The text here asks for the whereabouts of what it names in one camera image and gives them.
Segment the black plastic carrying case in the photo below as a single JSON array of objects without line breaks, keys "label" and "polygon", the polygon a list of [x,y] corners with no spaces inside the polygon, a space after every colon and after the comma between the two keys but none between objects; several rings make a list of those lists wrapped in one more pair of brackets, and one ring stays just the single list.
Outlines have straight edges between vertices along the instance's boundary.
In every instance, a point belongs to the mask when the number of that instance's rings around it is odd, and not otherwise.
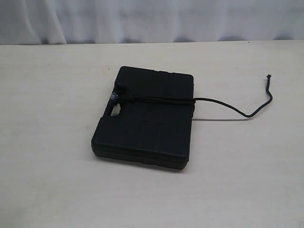
[{"label": "black plastic carrying case", "polygon": [[98,157],[183,169],[190,155],[193,76],[123,66],[91,147]]}]

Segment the white backdrop curtain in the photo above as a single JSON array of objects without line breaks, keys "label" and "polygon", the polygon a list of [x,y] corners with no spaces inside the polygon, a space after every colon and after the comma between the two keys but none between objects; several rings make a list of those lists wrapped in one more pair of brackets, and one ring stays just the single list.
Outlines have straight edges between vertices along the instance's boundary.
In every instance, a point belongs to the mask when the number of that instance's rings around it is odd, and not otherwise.
[{"label": "white backdrop curtain", "polygon": [[3,0],[0,3],[3,45],[303,37],[301,0]]}]

